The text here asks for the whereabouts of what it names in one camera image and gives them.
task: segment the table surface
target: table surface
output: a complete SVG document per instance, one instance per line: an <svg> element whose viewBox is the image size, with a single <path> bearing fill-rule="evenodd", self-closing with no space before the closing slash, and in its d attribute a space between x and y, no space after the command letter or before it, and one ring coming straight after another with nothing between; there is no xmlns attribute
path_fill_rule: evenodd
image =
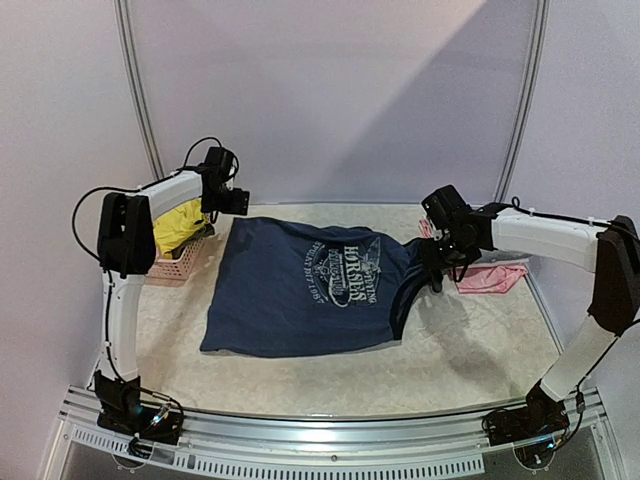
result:
<svg viewBox="0 0 640 480"><path fill-rule="evenodd" d="M419 235L414 205L251 208L317 226L367 226L404 243ZM138 314L142 384L185 406L270 415L429 413L521 397L558 352L524 280L506 294L460 295L445 279L416 298L401 344L311 358L202 354L231 220L222 217L179 288L145 286Z"/></svg>

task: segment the yellow cloth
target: yellow cloth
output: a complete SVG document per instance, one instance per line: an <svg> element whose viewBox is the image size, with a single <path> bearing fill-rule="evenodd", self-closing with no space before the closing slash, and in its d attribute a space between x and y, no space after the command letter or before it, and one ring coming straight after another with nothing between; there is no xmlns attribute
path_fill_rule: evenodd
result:
<svg viewBox="0 0 640 480"><path fill-rule="evenodd" d="M182 245L204 226L200 211L200 199L196 198L168 211L153 224L153 235L162 258L172 258L171 250Z"/></svg>

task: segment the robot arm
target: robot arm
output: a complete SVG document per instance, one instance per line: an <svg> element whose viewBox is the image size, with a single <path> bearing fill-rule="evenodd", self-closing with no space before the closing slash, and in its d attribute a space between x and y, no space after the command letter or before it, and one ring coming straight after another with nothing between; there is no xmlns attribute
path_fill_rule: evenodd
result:
<svg viewBox="0 0 640 480"><path fill-rule="evenodd" d="M480 257L480 249L497 249L554 258L595 273L592 303L580 330L527 395L518 425L500 413L486 419L494 444L535 436L545 426L568 425L564 398L632 325L640 307L640 249L633 222L622 216L611 223L579 221L500 203L474 210L451 185L428 196L423 206L436 232L423 244L427 269L466 268Z"/></svg>
<svg viewBox="0 0 640 480"><path fill-rule="evenodd" d="M156 255L153 221L198 197L203 214L213 216L214 222L218 212L246 215L249 192L231 185L238 169L234 160L235 155L221 145L211 147L197 167L183 167L166 179L126 191L128 194L110 193L103 201L97 256L103 269L104 323L102 352L94 374L102 405L98 425L134 435L132 443L142 438L176 444L184 418L177 401L142 388L138 375L138 301ZM164 405L159 410L143 405L141 393Z"/></svg>

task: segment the white arm segment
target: white arm segment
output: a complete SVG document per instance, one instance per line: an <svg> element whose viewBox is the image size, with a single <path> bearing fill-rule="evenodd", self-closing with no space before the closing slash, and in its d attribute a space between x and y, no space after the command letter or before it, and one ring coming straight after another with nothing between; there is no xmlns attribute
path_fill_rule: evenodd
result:
<svg viewBox="0 0 640 480"><path fill-rule="evenodd" d="M604 231L603 227L534 217L512 208L498 213L491 222L493 246L498 250L555 258L591 273L596 269L596 234Z"/></svg>
<svg viewBox="0 0 640 480"><path fill-rule="evenodd" d="M595 272L597 234L604 227L534 217L512 208L503 210L491 223L493 245L554 258ZM563 400L617 340L587 315L569 347L542 377L540 387L554 401Z"/></svg>
<svg viewBox="0 0 640 480"><path fill-rule="evenodd" d="M113 279L111 301L109 302L109 341L111 358L118 373L126 381L138 376L138 364L136 362L136 330L138 328L138 301L140 290L144 285L144 275L127 275L124 280L118 272L110 272ZM109 296L109 274L102 274L103 284L103 322ZM102 374L114 380L116 374L111 368L111 362L107 357L105 343L105 327L102 328L102 352L99 369Z"/></svg>
<svg viewBox="0 0 640 480"><path fill-rule="evenodd" d="M196 172L183 171L179 174L174 174L171 179L132 195L146 195L149 197L151 219L155 221L169 210L202 195L202 180ZM140 300L140 291L144 285L145 276L127 275L127 278L122 279L118 272L111 271L110 273L113 280L108 321L111 356L118 373L124 380L129 381L138 376L138 364L136 361L138 301ZM105 272L102 275L103 322L105 321L104 315L107 308L109 283L109 274ZM106 325L103 324L102 354L99 368L105 377L114 380L116 375L111 368L105 348L105 327Z"/></svg>
<svg viewBox="0 0 640 480"><path fill-rule="evenodd" d="M540 388L552 400L564 400L617 339L587 315L569 347L542 377Z"/></svg>

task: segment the blue t-shirt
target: blue t-shirt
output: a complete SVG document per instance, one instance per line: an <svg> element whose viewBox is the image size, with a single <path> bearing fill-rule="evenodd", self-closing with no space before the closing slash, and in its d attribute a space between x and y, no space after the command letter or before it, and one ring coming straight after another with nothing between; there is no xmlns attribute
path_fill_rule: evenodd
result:
<svg viewBox="0 0 640 480"><path fill-rule="evenodd" d="M415 294L399 289L428 280L416 242L365 227L235 219L200 351L298 357L401 337Z"/></svg>

